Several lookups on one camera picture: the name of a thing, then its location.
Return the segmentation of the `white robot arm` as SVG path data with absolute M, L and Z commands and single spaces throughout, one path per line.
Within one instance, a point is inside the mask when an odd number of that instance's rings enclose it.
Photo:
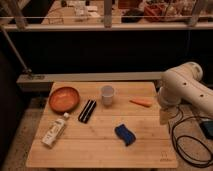
M 161 125 L 168 122 L 170 110 L 181 100 L 213 117 L 213 90 L 200 83 L 202 77 L 203 70 L 196 62 L 186 62 L 162 73 L 161 87 L 157 93 Z

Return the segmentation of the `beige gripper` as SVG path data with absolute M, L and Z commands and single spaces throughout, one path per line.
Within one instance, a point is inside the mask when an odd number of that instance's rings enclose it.
M 168 121 L 176 115 L 178 112 L 178 109 L 176 107 L 172 108 L 161 108 L 159 111 L 160 115 L 160 124 L 165 125 L 168 123 Z

